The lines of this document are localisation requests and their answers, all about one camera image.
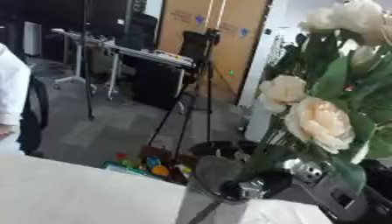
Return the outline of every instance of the white wall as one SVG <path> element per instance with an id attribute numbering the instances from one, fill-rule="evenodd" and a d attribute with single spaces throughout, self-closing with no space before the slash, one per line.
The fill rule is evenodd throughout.
<path id="1" fill-rule="evenodd" d="M 159 20 L 161 18 L 162 3 L 163 0 L 147 0 L 145 14 L 153 16 Z"/>

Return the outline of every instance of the colorful toy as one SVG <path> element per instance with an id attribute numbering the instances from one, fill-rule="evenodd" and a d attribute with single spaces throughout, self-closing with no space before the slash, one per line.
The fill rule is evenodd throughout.
<path id="1" fill-rule="evenodd" d="M 163 177 L 167 177 L 169 176 L 169 169 L 167 169 L 164 165 L 156 165 L 154 166 L 154 168 L 152 168 L 151 172 L 155 175 L 158 176 L 163 176 Z"/>

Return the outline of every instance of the office chair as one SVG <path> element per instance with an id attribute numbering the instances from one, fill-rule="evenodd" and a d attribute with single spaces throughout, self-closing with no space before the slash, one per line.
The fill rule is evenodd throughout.
<path id="1" fill-rule="evenodd" d="M 121 46 L 134 50 L 155 50 L 157 48 L 155 44 L 157 24 L 157 18 L 143 13 L 135 13 L 128 27 L 128 35 L 123 37 Z"/>
<path id="2" fill-rule="evenodd" d="M 195 68 L 191 71 L 187 71 L 184 77 L 184 85 L 192 85 L 196 82 L 196 75 L 200 74 L 201 65 L 206 56 L 206 50 L 208 46 L 207 36 L 194 31 L 183 32 L 183 43 L 179 50 L 179 55 L 191 58 L 195 63 Z"/>
<path id="3" fill-rule="evenodd" d="M 178 54 L 200 63 L 204 59 L 208 45 L 206 35 L 194 31 L 184 31 L 183 38 L 184 41 Z"/>

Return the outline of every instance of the tripod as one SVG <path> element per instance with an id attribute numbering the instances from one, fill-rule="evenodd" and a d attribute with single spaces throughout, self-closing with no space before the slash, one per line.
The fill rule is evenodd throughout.
<path id="1" fill-rule="evenodd" d="M 184 140 L 184 136 L 186 133 L 186 127 L 188 126 L 188 123 L 192 117 L 192 113 L 195 110 L 195 104 L 197 99 L 199 98 L 200 94 L 200 86 L 201 82 L 203 81 L 204 78 L 204 73 L 207 71 L 207 116 L 206 116 L 206 141 L 208 143 L 211 142 L 211 114 L 213 113 L 212 111 L 212 85 L 213 85 L 213 78 L 214 78 L 214 69 L 212 66 L 211 62 L 211 56 L 212 52 L 214 49 L 214 46 L 216 46 L 219 41 L 220 41 L 220 32 L 218 30 L 213 30 L 213 29 L 208 29 L 206 31 L 206 41 L 208 43 L 206 53 L 204 56 L 204 59 L 202 60 L 201 64 L 197 68 L 197 77 L 196 77 L 196 84 L 193 90 L 193 94 L 191 94 L 191 101 L 187 107 L 187 110 L 185 112 L 185 120 L 181 128 L 181 132 L 179 134 L 179 139 L 178 143 L 176 146 L 176 149 L 174 151 L 174 157 L 172 158 L 171 163 L 173 165 L 176 165 L 179 160 L 179 151 L 181 149 L 181 145 Z M 176 103 L 173 103 L 173 106 L 171 107 L 170 110 L 167 111 L 165 114 L 164 118 L 162 119 L 161 123 L 157 126 L 154 134 L 152 135 L 150 141 L 148 142 L 148 145 L 151 146 L 155 138 L 158 136 L 162 128 L 165 126 L 167 119 L 170 117 L 172 114 L 172 111 L 174 110 L 175 106 L 177 105 L 177 102 L 181 99 L 181 96 L 184 94 L 186 89 L 188 88 L 189 83 L 186 83 L 178 96 L 175 99 Z"/>
<path id="2" fill-rule="evenodd" d="M 82 19 L 82 27 L 81 27 L 81 35 L 80 35 L 80 46 L 81 46 L 81 75 L 86 77 L 85 87 L 86 87 L 86 98 L 87 98 L 87 117 L 90 121 L 93 121 L 93 105 L 92 105 L 92 94 L 93 91 L 91 89 L 91 80 L 90 75 L 88 73 L 87 66 L 87 53 L 86 53 L 86 35 L 87 35 L 87 24 L 89 19 L 89 6 L 91 4 L 91 0 L 83 0 L 83 19 Z"/>

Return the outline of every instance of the white table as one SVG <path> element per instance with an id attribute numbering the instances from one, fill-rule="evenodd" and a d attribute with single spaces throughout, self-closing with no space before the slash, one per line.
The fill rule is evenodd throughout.
<path id="1" fill-rule="evenodd" d="M 76 41 L 77 44 L 77 54 L 76 54 L 76 72 L 74 77 L 67 77 L 63 79 L 59 79 L 55 81 L 56 85 L 59 85 L 63 81 L 68 81 L 68 80 L 77 80 L 77 81 L 82 81 L 84 80 L 81 78 L 81 45 L 79 44 L 79 40 L 81 38 L 81 35 L 79 33 L 75 32 L 69 32 L 69 31 L 64 31 L 62 29 L 52 29 L 53 32 L 61 34 L 65 37 L 65 47 L 68 46 L 68 39 L 72 39 Z M 93 38 L 90 36 L 87 36 L 86 42 L 89 44 L 96 44 L 101 47 L 105 47 L 110 49 L 111 51 L 114 52 L 114 59 L 113 59 L 113 65 L 112 65 L 112 73 L 110 76 L 110 80 L 108 83 L 108 99 L 112 100 L 113 96 L 112 94 L 115 92 L 115 86 L 116 86 L 116 77 L 119 74 L 119 62 L 120 62 L 120 55 L 128 55 L 131 57 L 139 58 L 139 59 L 144 59 L 144 60 L 151 60 L 155 61 L 157 63 L 163 63 L 169 66 L 177 67 L 178 69 L 181 70 L 181 75 L 178 79 L 178 92 L 177 95 L 179 94 L 179 91 L 181 90 L 182 87 L 182 81 L 184 79 L 185 75 L 185 69 L 193 68 L 195 65 L 193 64 L 193 60 L 184 56 L 180 56 L 177 54 L 172 54 L 169 52 L 162 52 L 162 51 L 147 51 L 147 50 L 133 50 L 129 49 L 126 47 L 122 47 L 119 45 L 116 45 L 115 41 L 110 40 L 100 40 L 98 38 Z"/>
<path id="2" fill-rule="evenodd" d="M 19 155 L 0 155 L 0 177 L 4 224 L 174 224 L 185 193 L 152 178 Z M 241 224 L 330 223 L 313 206 L 259 200 L 249 207 Z"/>

